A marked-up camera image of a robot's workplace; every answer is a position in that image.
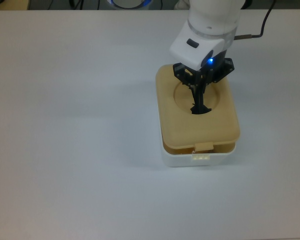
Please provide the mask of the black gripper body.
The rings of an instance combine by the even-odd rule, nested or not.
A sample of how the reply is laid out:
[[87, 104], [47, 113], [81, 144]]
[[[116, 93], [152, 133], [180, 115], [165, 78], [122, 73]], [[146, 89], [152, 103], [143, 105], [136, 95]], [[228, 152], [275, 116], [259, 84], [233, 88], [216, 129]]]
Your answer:
[[211, 69], [213, 69], [215, 75], [228, 75], [229, 73], [224, 65], [226, 53], [227, 50], [224, 50], [214, 57], [209, 53], [201, 62], [201, 75], [207, 75]]

